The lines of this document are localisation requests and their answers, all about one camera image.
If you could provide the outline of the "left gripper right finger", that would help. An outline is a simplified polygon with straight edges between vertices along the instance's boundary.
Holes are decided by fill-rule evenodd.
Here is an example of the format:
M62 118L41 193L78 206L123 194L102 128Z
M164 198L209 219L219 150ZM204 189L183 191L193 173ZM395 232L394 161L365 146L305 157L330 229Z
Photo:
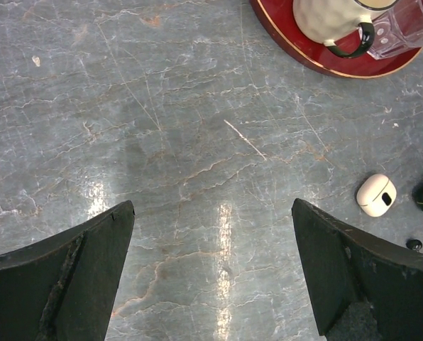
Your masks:
M292 206L318 333L368 301L384 340L423 340L423 254L342 222L306 200Z

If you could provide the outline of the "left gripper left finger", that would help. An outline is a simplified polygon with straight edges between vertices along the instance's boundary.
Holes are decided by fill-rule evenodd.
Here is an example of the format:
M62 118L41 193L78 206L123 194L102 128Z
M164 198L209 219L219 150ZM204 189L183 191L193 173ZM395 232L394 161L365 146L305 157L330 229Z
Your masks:
M127 200L0 254L0 340L104 340L134 221Z

